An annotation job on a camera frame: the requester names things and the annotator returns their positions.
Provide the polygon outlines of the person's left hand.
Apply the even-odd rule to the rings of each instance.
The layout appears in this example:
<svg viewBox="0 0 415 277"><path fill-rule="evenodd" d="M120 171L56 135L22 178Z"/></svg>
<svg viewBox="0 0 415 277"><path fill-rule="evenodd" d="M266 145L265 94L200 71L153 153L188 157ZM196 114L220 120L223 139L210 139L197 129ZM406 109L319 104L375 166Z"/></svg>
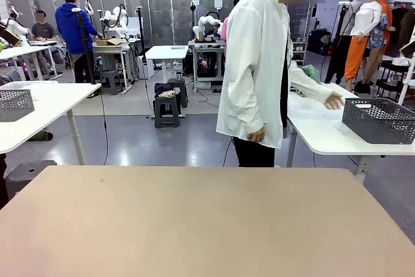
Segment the person's left hand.
<svg viewBox="0 0 415 277"><path fill-rule="evenodd" d="M324 102L324 106L328 110L339 110L344 106L344 100L341 94L333 91Z"/></svg>

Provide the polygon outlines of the person's right hand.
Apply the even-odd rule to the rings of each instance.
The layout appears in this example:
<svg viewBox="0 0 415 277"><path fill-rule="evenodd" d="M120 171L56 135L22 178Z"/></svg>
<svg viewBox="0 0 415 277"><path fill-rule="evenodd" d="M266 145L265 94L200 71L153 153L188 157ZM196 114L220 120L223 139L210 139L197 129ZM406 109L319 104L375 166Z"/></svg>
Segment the person's right hand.
<svg viewBox="0 0 415 277"><path fill-rule="evenodd" d="M247 135L247 138L255 143L263 141L265 138L265 127L263 126L258 131Z"/></svg>

